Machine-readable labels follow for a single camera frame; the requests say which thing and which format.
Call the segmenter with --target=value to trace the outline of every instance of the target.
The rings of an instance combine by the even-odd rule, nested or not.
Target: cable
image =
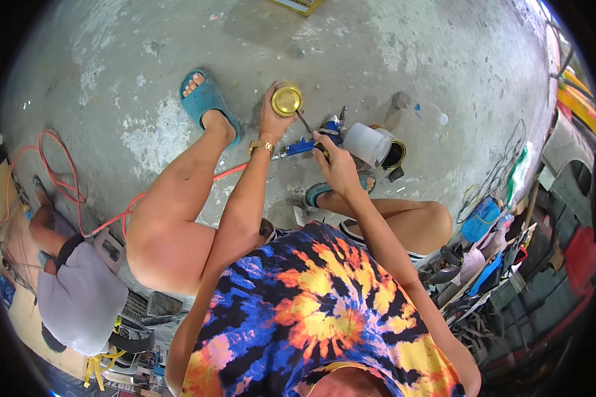
[[[53,139],[55,139],[56,142],[60,145],[60,147],[64,151],[64,154],[66,155],[66,158],[69,161],[69,165],[71,166],[71,172],[73,173],[73,180],[75,181],[74,187],[71,185],[65,184],[61,180],[57,179],[55,177],[55,175],[53,174],[53,172],[51,171],[51,169],[49,168],[48,162],[46,161],[46,156],[44,156],[44,153],[42,152],[42,138],[45,135],[48,135],[48,136],[52,137]],[[13,162],[11,163],[11,167],[9,168],[9,175],[7,178],[7,216],[0,221],[0,225],[5,223],[11,216],[11,208],[9,205],[9,191],[11,190],[11,176],[13,174],[13,167],[14,167],[15,163],[17,162],[17,160],[22,155],[22,153],[24,153],[27,150],[35,150],[40,155],[42,164],[44,165],[44,168],[48,172],[49,177],[51,178],[51,181],[53,182],[55,187],[70,202],[77,204],[77,223],[79,224],[78,225],[79,232],[80,232],[80,234],[82,234],[82,236],[84,238],[93,237],[95,234],[99,233],[106,226],[111,225],[112,223],[118,221],[119,219],[123,219],[121,230],[124,234],[124,239],[126,238],[127,217],[128,217],[128,215],[133,213],[133,210],[131,208],[136,204],[137,201],[139,201],[140,199],[143,198],[143,196],[145,196],[145,193],[141,193],[141,194],[135,196],[135,198],[133,198],[128,203],[128,206],[126,207],[126,211],[120,213],[116,217],[113,217],[108,222],[97,227],[92,232],[90,232],[90,233],[84,232],[84,229],[82,228],[82,204],[84,204],[86,202],[86,198],[84,198],[84,196],[79,192],[79,184],[77,183],[77,171],[75,171],[75,164],[73,163],[73,160],[71,159],[71,155],[69,154],[69,151],[67,150],[66,146],[64,146],[64,143],[61,141],[61,139],[57,135],[55,135],[52,131],[49,131],[49,130],[44,130],[44,131],[40,132],[40,135],[38,135],[38,138],[37,138],[37,147],[36,146],[23,147],[22,149],[20,149],[20,152],[18,152],[18,154],[14,157]],[[237,171],[243,170],[246,165],[247,165],[247,163],[243,163],[243,164],[236,166],[228,171],[220,173],[220,174],[214,176],[214,181],[216,182],[217,180],[219,180],[221,178],[227,177],[228,175],[231,175]]]
[[[517,140],[517,143],[515,144],[514,147],[510,147],[510,144],[512,143],[512,140],[514,139],[515,135],[517,134],[517,130],[519,129],[520,125],[523,126],[523,138],[520,140]],[[519,151],[525,146],[526,139],[527,139],[527,128],[525,127],[524,119],[521,118],[514,126],[514,129],[512,130],[512,134],[510,135],[510,138],[508,138],[508,142],[506,142],[506,144],[505,144],[505,152],[503,153],[501,158],[494,164],[492,171],[490,172],[490,174],[488,174],[488,177],[485,179],[485,181],[481,185],[479,185],[479,184],[471,185],[464,193],[461,209],[457,213],[457,220],[456,220],[457,224],[462,224],[468,218],[467,216],[465,218],[461,217],[461,215],[463,214],[463,211],[465,211],[467,208],[469,208],[472,205],[479,202],[479,200],[481,200],[481,197],[491,195],[491,194],[495,193],[496,191],[504,188],[508,184],[505,174],[507,173],[508,167],[510,166],[511,162],[509,162],[507,164],[504,164],[504,163],[509,160],[512,160],[514,158],[514,156],[519,153]],[[475,187],[479,187],[477,194],[468,198],[467,197],[468,194],[470,193],[471,190],[475,189]]]

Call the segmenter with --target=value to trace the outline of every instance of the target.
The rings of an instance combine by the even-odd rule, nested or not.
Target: gold wristwatch
[[[255,147],[263,147],[270,151],[270,158],[274,155],[274,146],[269,143],[265,142],[264,140],[252,140],[250,147],[247,148],[247,154],[252,157],[252,153],[254,152]]]

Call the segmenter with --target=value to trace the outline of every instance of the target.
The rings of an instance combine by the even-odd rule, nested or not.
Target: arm
[[[277,87],[278,84],[274,83],[265,93],[259,132],[259,139],[272,145],[278,143],[287,127],[297,118],[280,117],[271,108],[271,96]],[[262,148],[254,149],[252,158],[225,204],[221,223],[201,276],[199,292],[190,313],[179,325],[170,344],[165,377],[168,388],[175,396],[181,393],[190,355],[225,266],[236,262],[256,248],[270,157],[269,151]]]
[[[357,214],[356,220],[371,253],[406,291],[436,345],[453,364],[466,395],[476,396],[481,386],[477,363],[469,350],[453,336],[437,306],[421,285],[406,250],[361,187],[351,156],[347,151],[335,147],[328,137],[317,133],[314,136],[329,152],[330,163],[327,163],[321,152],[313,151],[329,186]]]

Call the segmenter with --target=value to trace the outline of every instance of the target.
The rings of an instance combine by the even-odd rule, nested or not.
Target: hair
[[[44,323],[42,323],[42,338],[51,350],[57,353],[61,353],[66,350],[66,346],[60,343],[59,340],[55,339],[53,334],[51,334],[51,331],[44,326]]]

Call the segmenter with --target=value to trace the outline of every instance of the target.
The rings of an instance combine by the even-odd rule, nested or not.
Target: gray t-shirt
[[[57,275],[40,271],[37,302],[42,322],[62,344],[85,356],[108,351],[128,287],[88,243],[80,243]]]

